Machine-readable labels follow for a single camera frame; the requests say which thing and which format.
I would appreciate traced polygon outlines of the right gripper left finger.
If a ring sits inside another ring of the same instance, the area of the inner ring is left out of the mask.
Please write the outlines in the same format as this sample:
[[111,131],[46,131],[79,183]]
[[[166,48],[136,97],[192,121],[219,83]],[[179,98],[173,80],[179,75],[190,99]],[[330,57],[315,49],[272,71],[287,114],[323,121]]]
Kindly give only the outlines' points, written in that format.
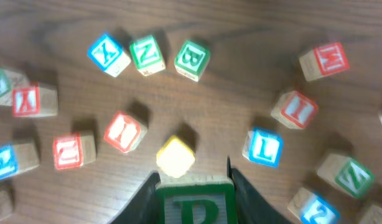
[[110,224],[154,224],[158,221],[159,201],[156,185],[158,172],[151,172],[129,202],[108,222]]

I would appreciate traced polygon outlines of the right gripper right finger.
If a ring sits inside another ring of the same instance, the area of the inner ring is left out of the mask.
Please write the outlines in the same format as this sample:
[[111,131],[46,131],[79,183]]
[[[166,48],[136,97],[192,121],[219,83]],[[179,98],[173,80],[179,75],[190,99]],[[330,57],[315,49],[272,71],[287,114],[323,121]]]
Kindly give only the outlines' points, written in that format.
[[227,176],[235,186],[235,203],[238,223],[240,224],[291,224],[280,212],[253,187],[249,180],[231,166],[227,157]]

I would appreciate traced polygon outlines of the green R block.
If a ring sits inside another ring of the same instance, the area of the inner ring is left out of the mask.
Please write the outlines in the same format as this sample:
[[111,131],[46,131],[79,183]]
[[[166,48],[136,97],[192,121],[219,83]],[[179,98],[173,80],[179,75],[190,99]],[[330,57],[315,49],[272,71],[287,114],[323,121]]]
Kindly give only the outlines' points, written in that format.
[[235,186],[227,176],[190,175],[156,185],[160,224],[237,224]]

